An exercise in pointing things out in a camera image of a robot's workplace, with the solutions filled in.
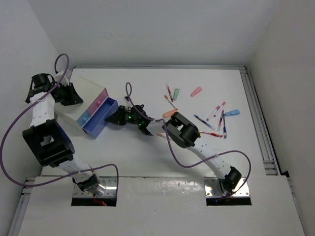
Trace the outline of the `red gel pen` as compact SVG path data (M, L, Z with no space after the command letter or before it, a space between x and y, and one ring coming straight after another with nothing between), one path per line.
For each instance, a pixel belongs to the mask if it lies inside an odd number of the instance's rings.
M202 131L199 131L200 134L205 134L205 135L210 135L210 136L213 136L213 137L218 137L218 138L222 138L223 135L221 134L217 134L217 133L213 133L213 132L202 132Z

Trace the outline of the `pink drawer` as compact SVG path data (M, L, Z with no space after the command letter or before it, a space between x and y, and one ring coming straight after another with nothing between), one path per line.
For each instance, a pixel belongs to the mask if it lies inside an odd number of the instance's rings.
M93 116L101 105L107 100L109 97L107 89L104 88L103 91L94 99L94 101L87 108L88 113Z

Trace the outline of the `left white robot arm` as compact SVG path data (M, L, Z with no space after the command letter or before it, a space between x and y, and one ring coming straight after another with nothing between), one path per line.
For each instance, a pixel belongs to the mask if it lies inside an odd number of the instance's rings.
M75 156L70 138L55 118L56 103L71 106L84 102L73 83L58 84L50 74L36 74L31 78L26 102L32 105L32 121L22 136L38 162L43 167L59 168L71 174L81 191L101 196L106 186L90 165Z

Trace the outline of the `purple-blue drawer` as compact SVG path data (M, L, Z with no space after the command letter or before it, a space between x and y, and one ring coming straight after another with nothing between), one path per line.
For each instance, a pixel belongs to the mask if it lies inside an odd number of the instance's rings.
M97 138L108 123L105 119L113 115L118 108L117 100L108 97L91 119L83 126L83 131L87 135Z

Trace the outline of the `dark blue pen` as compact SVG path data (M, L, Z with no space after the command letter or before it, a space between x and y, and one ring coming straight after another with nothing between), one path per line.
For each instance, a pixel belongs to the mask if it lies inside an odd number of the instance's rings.
M227 138L226 124L225 124L225 114L223 115L223 138Z

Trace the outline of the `dark red pen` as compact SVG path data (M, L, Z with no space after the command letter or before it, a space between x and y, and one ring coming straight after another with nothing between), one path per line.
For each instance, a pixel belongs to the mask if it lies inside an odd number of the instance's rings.
M217 128L218 131L221 130L221 124L222 124L223 116L224 116L224 110L222 109L222 112L221 112L221 115L220 115L219 124L218 124L218 128Z

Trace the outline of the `blue striped pen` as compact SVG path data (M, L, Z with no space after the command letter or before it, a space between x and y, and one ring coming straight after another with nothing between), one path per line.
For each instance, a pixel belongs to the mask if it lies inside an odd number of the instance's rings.
M209 127L210 129L212 129L213 131L215 131L216 129L209 124L208 122L206 122L205 120L203 120L201 117L197 116L196 114L193 115L196 119L198 119L200 122L202 122L204 125L206 125L207 127Z

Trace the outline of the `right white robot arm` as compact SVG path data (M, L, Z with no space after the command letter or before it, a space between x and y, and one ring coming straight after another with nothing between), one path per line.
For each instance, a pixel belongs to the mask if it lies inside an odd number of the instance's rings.
M206 142L201 139L197 126L179 112L175 112L169 120L165 121L164 119L154 119L147 116L142 105L135 105L131 108L120 106L105 121L121 126L128 123L137 125L138 129L146 136L165 132L168 140L197 155L201 162L212 170L222 187L223 193L227 195L233 193L241 180L241 173L212 151Z

